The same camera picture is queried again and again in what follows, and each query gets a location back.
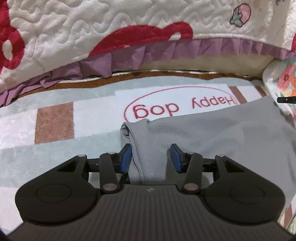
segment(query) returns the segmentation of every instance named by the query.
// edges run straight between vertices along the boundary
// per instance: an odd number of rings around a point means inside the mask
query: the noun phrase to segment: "white oval spot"
[[[11,53],[12,52],[12,44],[9,40],[6,40],[3,43],[2,51],[3,51],[5,58],[7,58],[8,60],[12,60],[12,58],[13,58],[13,55]]]
[[[174,33],[169,40],[179,40],[181,38],[181,34],[179,32]]]

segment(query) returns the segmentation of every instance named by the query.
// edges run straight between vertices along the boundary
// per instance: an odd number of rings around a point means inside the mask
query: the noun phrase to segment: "brown patch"
[[[284,218],[284,226],[283,228],[287,229],[290,222],[293,218],[292,206],[290,205],[287,210],[285,211],[285,218]]]
[[[261,86],[256,86],[256,89],[258,90],[259,94],[261,94],[262,97],[266,96],[265,91],[262,89]]]
[[[73,138],[73,102],[38,109],[35,144]]]
[[[236,86],[229,86],[229,89],[233,92],[234,96],[241,104],[247,103],[246,99]]]
[[[152,77],[152,76],[183,76],[183,77],[191,77],[191,78],[199,78],[202,80],[211,80],[215,78],[222,78],[222,77],[231,77],[231,78],[240,78],[248,81],[257,80],[256,77],[244,77],[239,76],[235,74],[190,74],[190,73],[178,73],[174,71],[133,71],[128,74],[121,74],[117,76],[111,76],[108,78],[101,78],[98,80],[91,80],[87,82],[78,82],[78,83],[62,83],[62,84],[55,84],[48,88],[40,87],[38,89],[32,90],[30,92],[24,93],[18,98],[21,98],[23,96],[43,92],[43,91],[49,91],[49,90],[56,90],[56,89],[68,89],[68,88],[95,88],[103,85],[108,85],[124,80],[131,80],[131,79],[141,79],[144,77]]]

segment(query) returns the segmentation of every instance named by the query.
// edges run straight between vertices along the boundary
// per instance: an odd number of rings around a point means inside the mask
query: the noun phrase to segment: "purple ruffle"
[[[218,56],[220,54],[271,55],[278,59],[296,56],[286,49],[238,38],[185,39],[149,43],[118,49],[109,53],[62,66],[0,94],[0,107],[11,103],[12,99],[33,89],[47,88],[60,80],[78,80],[93,75],[109,77],[112,71],[120,69],[137,70],[142,64],[171,59],[194,59],[198,55]]]

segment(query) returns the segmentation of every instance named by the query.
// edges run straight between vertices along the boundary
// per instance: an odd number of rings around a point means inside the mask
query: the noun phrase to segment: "folded gray clothing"
[[[286,204],[296,193],[296,130],[269,96],[217,111],[125,122],[120,138],[123,146],[132,145],[132,184],[181,186],[185,174],[175,171],[169,152],[176,143],[204,158],[230,157],[278,185]],[[202,186],[212,181],[212,174],[204,174]]]

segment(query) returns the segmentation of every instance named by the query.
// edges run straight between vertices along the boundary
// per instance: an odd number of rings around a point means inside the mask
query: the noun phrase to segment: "silver screw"
[[[186,183],[184,185],[184,188],[187,190],[187,191],[195,191],[198,189],[198,185],[195,184],[195,183]]]
[[[105,191],[114,191],[117,189],[117,185],[114,183],[106,183],[103,185]]]

